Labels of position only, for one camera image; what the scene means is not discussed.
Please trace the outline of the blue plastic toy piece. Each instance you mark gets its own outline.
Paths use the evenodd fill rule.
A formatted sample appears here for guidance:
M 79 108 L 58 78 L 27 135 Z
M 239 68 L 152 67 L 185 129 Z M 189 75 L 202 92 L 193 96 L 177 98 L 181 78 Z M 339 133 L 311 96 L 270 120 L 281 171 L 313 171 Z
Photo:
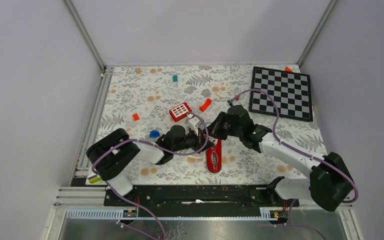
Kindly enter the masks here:
M 152 130 L 149 133 L 150 138 L 159 138 L 161 136 L 160 132 L 158 130 Z

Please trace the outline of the red canvas sneaker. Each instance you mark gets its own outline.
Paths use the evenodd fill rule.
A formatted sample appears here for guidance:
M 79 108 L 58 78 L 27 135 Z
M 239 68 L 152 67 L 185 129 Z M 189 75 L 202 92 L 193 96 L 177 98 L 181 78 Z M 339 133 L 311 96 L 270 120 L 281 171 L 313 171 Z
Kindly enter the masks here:
M 214 142 L 214 146 L 208 148 L 206 154 L 206 168 L 212 174 L 217 174 L 222 168 L 222 140 Z

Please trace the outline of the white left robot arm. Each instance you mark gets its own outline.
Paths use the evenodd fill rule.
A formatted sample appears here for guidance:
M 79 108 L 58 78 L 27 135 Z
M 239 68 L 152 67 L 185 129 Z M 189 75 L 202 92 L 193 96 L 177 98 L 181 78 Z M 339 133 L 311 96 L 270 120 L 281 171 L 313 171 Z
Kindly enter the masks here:
M 207 128 L 202 119 L 190 114 L 189 130 L 173 125 L 155 142 L 131 139 L 123 128 L 118 128 L 91 145 L 86 156 L 92 164 L 90 170 L 116 191 L 116 199 L 124 206 L 135 200 L 133 184 L 124 172 L 132 161 L 148 161 L 153 165 L 164 165 L 175 155 L 200 157 L 207 149 L 214 147 L 208 139 Z

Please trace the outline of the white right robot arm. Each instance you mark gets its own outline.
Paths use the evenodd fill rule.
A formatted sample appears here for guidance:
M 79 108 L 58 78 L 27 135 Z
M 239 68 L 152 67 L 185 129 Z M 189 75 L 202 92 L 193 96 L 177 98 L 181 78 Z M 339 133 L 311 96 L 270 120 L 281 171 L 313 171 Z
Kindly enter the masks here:
M 273 206 L 297 199 L 313 201 L 325 211 L 334 212 L 354 190 L 355 183 L 339 154 L 311 152 L 281 139 L 274 130 L 255 124 L 241 105 L 220 112 L 208 126 L 208 133 L 220 140 L 236 137 L 246 148 L 274 157 L 305 176 L 273 180 L 266 193 Z

